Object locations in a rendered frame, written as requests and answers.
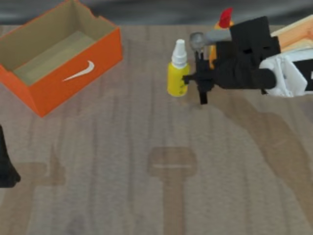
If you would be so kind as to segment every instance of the dark background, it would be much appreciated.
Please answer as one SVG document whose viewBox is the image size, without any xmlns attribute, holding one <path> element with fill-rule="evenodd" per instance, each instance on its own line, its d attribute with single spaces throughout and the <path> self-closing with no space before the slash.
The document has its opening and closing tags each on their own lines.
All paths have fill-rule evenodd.
<svg viewBox="0 0 313 235">
<path fill-rule="evenodd" d="M 23 24 L 63 0 L 0 0 L 0 24 Z M 215 24 L 233 7 L 233 21 L 268 16 L 290 24 L 313 14 L 313 0 L 81 0 L 116 24 Z"/>
</svg>

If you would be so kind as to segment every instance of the red bottle cap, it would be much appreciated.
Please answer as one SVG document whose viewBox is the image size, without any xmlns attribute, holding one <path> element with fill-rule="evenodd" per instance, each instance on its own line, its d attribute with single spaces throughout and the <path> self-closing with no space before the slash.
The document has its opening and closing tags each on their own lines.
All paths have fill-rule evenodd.
<svg viewBox="0 0 313 235">
<path fill-rule="evenodd" d="M 221 28 L 228 28 L 230 27 L 230 21 L 231 21 L 231 13 L 233 11 L 233 8 L 230 7 L 230 8 L 227 8 L 226 10 L 224 10 L 222 13 L 221 13 L 221 16 L 220 16 L 220 21 L 219 21 L 219 26 Z"/>
</svg>

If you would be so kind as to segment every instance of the cardboard box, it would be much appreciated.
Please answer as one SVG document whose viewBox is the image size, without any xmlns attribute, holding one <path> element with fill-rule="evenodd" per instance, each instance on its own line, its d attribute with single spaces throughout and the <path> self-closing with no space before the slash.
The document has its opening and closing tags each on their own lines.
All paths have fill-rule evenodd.
<svg viewBox="0 0 313 235">
<path fill-rule="evenodd" d="M 77 0 L 0 38 L 0 82 L 41 117 L 121 60 L 119 27 Z"/>
<path fill-rule="evenodd" d="M 278 36 L 282 52 L 313 47 L 313 15 L 273 32 L 272 36 Z"/>
</svg>

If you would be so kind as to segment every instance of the mustard bottle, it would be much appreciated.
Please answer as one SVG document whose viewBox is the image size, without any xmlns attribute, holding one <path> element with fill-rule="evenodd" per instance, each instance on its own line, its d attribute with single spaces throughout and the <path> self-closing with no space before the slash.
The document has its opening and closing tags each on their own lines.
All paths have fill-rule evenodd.
<svg viewBox="0 0 313 235">
<path fill-rule="evenodd" d="M 172 61 L 168 64 L 167 92 L 171 96 L 180 97 L 187 93 L 187 86 L 182 77 L 188 75 L 190 66 L 187 63 L 185 41 L 178 39 L 172 55 Z"/>
<path fill-rule="evenodd" d="M 229 29 L 231 26 L 234 25 L 233 21 L 231 21 L 231 13 L 233 8 L 227 8 L 221 13 L 220 20 L 214 26 L 214 29 Z M 210 68 L 213 69 L 213 60 L 216 60 L 216 47 L 215 45 L 209 46 L 209 61 L 210 61 Z"/>
</svg>

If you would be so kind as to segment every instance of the gray table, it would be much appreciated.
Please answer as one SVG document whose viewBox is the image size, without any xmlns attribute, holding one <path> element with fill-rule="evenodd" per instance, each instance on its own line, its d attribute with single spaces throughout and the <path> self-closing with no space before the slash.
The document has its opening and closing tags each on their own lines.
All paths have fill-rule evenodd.
<svg viewBox="0 0 313 235">
<path fill-rule="evenodd" d="M 45 118 L 1 85 L 0 123 L 22 176 L 0 190 L 1 235 L 162 235 L 162 182 L 147 172 L 155 147 L 197 158 L 186 234 L 311 235 L 313 96 L 216 88 L 200 107 L 194 86 L 167 94 L 175 40 L 208 29 L 122 27 L 123 62 Z"/>
</svg>

